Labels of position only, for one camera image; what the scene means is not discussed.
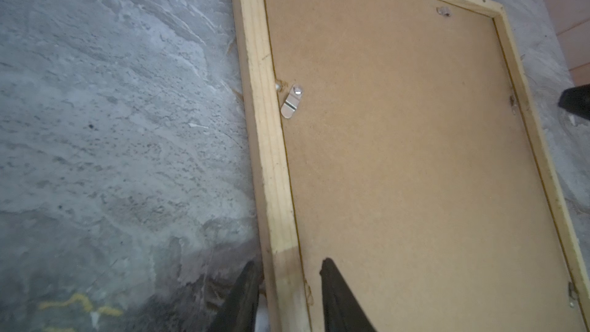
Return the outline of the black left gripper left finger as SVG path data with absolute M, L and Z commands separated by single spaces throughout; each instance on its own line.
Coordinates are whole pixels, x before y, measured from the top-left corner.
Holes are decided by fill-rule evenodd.
M 210 332 L 255 331 L 261 270 L 253 261 L 245 264 L 227 299 L 209 327 Z

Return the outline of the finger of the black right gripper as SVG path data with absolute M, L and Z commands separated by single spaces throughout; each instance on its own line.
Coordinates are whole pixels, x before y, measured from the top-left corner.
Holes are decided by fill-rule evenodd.
M 567 112 L 590 120 L 590 85 L 566 89 L 562 92 L 558 106 Z

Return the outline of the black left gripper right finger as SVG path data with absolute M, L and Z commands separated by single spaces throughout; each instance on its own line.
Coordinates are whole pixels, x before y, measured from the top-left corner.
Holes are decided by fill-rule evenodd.
M 376 332 L 331 258 L 323 260 L 320 275 L 325 331 Z

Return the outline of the light wooden picture frame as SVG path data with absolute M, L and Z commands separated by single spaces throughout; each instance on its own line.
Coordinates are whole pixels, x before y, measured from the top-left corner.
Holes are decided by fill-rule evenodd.
M 572 220 L 565 207 L 553 163 L 504 7 L 492 0 L 439 0 L 491 18 L 506 69 L 519 103 L 553 217 L 569 281 L 579 295 L 576 306 L 589 329 L 589 279 Z M 310 319 L 312 294 L 304 274 L 293 202 L 281 106 L 293 86 L 276 77 L 266 0 L 233 0 L 247 132 L 254 175 L 269 320 L 274 331 L 315 331 Z

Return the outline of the brown cardboard backing board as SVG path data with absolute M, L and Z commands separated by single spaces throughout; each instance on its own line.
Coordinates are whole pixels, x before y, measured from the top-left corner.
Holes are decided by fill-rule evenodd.
M 583 331 L 491 18 L 266 0 L 310 319 L 331 258 L 378 331 Z

